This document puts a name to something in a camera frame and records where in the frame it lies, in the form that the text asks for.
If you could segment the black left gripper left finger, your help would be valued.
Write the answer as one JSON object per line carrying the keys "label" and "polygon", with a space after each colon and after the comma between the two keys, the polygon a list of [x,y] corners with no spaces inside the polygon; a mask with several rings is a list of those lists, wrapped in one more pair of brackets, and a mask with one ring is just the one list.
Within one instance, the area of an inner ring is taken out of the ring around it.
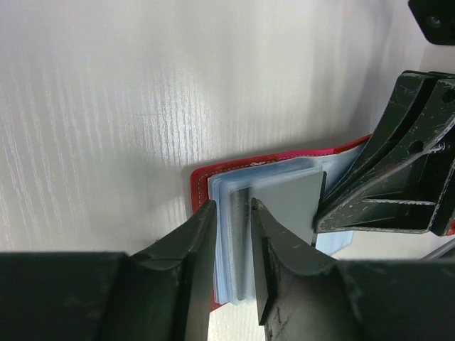
{"label": "black left gripper left finger", "polygon": [[2,340],[205,340],[216,204],[149,247],[1,255]]}

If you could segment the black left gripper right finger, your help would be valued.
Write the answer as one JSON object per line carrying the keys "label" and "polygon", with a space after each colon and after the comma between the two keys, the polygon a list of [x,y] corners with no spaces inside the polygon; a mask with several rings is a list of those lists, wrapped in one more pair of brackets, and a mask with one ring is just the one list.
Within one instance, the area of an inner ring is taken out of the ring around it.
{"label": "black left gripper right finger", "polygon": [[268,340],[453,340],[454,243],[418,260],[337,260],[252,201],[259,324]]}

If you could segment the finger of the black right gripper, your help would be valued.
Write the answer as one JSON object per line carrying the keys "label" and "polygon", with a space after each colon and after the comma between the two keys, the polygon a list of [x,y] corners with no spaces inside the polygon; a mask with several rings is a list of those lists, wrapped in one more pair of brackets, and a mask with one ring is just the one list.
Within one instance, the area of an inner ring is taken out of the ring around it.
{"label": "finger of the black right gripper", "polygon": [[402,73],[353,164],[324,196],[318,233],[454,234],[454,76]]}

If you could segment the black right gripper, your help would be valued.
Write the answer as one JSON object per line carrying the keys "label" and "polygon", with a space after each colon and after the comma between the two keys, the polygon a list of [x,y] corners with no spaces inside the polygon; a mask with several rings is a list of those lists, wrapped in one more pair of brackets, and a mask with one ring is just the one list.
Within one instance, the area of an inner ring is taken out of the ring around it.
{"label": "black right gripper", "polygon": [[424,37],[433,45],[454,45],[454,0],[409,0]]}

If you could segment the grey credit card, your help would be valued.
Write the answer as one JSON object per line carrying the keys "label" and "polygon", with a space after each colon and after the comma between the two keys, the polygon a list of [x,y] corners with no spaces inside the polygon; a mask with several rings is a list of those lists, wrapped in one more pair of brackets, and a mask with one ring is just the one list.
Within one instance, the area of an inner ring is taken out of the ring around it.
{"label": "grey credit card", "polygon": [[276,221],[310,244],[325,175],[321,167],[315,167],[261,178],[252,184],[251,196],[260,200]]}

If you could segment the red leather card holder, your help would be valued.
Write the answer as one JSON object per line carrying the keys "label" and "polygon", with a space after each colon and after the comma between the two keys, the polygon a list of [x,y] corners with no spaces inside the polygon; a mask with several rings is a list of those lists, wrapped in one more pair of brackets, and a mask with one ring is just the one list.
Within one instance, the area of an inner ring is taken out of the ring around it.
{"label": "red leather card holder", "polygon": [[267,192],[287,174],[326,171],[330,187],[341,179],[360,154],[368,137],[320,150],[298,150],[228,161],[199,168],[191,174],[191,201],[197,210],[207,199],[217,203],[217,239],[212,308],[254,300],[248,266],[250,254],[248,198],[255,185]]}

